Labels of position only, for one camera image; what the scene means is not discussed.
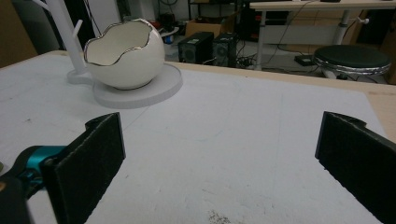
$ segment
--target cracked eggshell bowl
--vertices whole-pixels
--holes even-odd
[[[84,60],[92,76],[108,86],[131,90],[160,74],[165,58],[163,40],[145,20],[110,25],[87,42]]]

